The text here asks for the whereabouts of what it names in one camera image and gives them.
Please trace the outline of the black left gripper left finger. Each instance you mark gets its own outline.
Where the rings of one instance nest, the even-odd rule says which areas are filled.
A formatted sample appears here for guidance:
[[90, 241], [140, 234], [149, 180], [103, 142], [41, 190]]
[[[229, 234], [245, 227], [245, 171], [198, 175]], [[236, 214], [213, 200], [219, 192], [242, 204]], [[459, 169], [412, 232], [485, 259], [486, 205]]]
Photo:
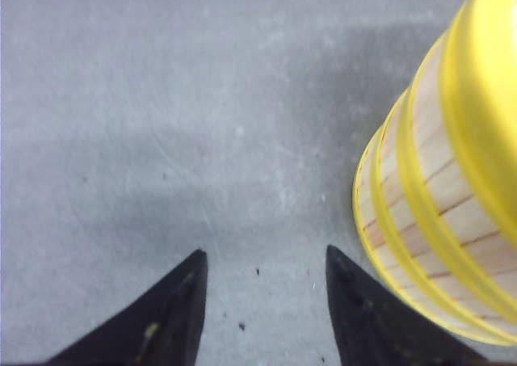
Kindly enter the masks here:
[[193, 251], [130, 306], [47, 365], [194, 365], [204, 328], [208, 256]]

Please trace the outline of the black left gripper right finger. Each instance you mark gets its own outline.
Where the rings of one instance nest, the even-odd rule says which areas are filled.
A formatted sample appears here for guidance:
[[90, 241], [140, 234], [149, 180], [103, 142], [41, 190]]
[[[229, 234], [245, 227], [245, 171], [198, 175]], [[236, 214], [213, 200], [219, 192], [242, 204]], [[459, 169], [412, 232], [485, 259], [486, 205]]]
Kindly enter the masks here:
[[336, 246], [326, 289], [342, 365], [483, 365], [488, 360], [400, 301]]

